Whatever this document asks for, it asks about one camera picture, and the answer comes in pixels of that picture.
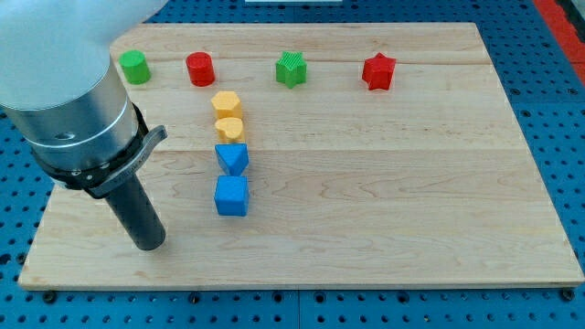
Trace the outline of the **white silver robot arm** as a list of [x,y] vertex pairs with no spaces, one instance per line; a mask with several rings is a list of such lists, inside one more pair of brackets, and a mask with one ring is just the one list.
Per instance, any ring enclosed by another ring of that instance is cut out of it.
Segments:
[[4,0],[1,109],[47,169],[109,163],[136,139],[111,43],[165,0]]

